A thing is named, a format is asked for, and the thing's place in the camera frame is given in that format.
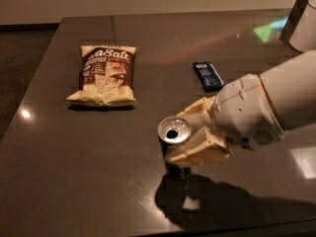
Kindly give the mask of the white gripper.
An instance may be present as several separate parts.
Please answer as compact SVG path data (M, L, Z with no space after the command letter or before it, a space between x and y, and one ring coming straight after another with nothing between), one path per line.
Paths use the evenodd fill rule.
M169 146L168 164L187 168L226 160L231 151L223 135L245 149L256 150L283 139L284 129L259 76L247 74L223 87L216 97L203 97L178 117L198 130L184 143Z

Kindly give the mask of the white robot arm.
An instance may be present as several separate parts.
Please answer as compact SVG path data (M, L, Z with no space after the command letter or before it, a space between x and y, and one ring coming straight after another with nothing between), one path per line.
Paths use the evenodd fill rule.
M289 44L300 54L259 75L247 74L173 117L181 136L165 161L192 167L227 159L230 144L248 150L282 140L316 118L316 0L307 0Z

